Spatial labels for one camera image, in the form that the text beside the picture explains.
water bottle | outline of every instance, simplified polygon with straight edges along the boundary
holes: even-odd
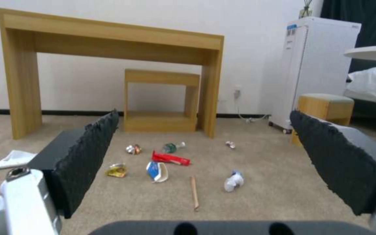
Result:
[[[240,171],[234,170],[229,178],[224,182],[224,189],[226,192],[232,192],[236,187],[244,184],[244,179]]]
[[[179,144],[167,143],[163,146],[162,152],[164,152],[164,153],[174,153],[174,152],[176,152],[177,149],[183,148],[185,146],[186,146],[186,144],[183,141]]]

mini fridge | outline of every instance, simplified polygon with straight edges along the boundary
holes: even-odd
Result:
[[[288,23],[269,125],[291,133],[290,113],[305,93],[343,95],[361,24],[317,17]]]

trash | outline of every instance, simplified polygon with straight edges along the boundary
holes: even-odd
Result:
[[[176,150],[180,148],[184,148],[186,146],[185,142],[181,142],[179,144],[174,144],[174,143],[167,143],[163,146],[162,151],[164,153],[174,153]]]
[[[192,197],[194,199],[194,211],[198,211],[200,204],[198,202],[197,184],[196,184],[196,181],[195,181],[195,177],[191,177],[191,190],[192,190]]]
[[[174,155],[166,154],[166,153],[156,153],[153,151],[152,153],[152,161],[154,162],[172,162],[178,165],[189,165],[191,163],[190,159],[180,158]]]
[[[226,192],[232,192],[236,187],[240,187],[244,184],[244,179],[240,171],[234,170],[231,173],[231,177],[227,178],[224,182],[224,189]]]
[[[142,152],[142,148],[138,144],[129,145],[129,146],[126,147],[126,152],[133,154],[133,155],[136,155],[136,154],[139,154],[140,152]]]
[[[0,169],[27,165],[37,154],[19,150],[12,150],[5,158],[0,160]]]
[[[236,144],[234,144],[233,141],[226,141],[226,145],[228,147],[230,147],[231,149],[235,149],[236,148]]]
[[[126,164],[124,163],[119,163],[119,164],[114,164],[111,165],[106,171],[106,175],[112,176],[112,177],[118,177],[118,178],[123,178],[127,174],[127,167]]]
[[[146,171],[154,182],[160,183],[167,180],[167,168],[162,162],[149,162]]]

bed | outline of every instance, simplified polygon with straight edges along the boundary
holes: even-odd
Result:
[[[344,95],[355,100],[354,116],[376,117],[376,67],[349,73]]]

red toothpaste tube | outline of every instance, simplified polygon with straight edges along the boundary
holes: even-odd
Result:
[[[152,153],[152,161],[154,162],[172,162],[178,165],[189,165],[191,160],[180,158],[174,155],[170,155],[167,153],[156,153],[153,151]]]

